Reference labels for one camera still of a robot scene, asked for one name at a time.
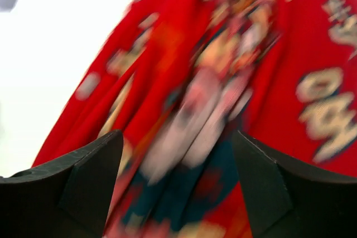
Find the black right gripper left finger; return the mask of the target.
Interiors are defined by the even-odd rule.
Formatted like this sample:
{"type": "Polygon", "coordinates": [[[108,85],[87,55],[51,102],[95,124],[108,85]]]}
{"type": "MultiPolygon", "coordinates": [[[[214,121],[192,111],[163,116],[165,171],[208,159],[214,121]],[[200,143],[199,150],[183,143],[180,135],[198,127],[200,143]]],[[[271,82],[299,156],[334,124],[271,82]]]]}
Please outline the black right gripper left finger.
{"type": "Polygon", "coordinates": [[[1,178],[1,237],[102,237],[122,156],[115,130],[1,178]]]}

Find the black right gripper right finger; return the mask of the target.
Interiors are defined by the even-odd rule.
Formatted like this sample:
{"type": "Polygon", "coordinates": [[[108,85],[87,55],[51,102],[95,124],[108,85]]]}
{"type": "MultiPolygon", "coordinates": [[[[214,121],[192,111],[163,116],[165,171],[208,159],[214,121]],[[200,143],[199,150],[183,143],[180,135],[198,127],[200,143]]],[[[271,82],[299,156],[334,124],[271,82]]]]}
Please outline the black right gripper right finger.
{"type": "Polygon", "coordinates": [[[236,132],[233,152],[253,237],[356,237],[356,178],[236,132]]]}

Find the red printed pillowcase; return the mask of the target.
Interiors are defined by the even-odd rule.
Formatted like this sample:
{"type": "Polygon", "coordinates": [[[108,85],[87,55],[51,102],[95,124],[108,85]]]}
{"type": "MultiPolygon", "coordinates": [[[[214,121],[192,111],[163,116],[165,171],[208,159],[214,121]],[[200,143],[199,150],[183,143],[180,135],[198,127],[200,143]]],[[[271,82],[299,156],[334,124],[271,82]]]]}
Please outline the red printed pillowcase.
{"type": "Polygon", "coordinates": [[[133,0],[34,165],[116,129],[105,237],[251,237],[235,131],[356,176],[356,0],[133,0]]]}

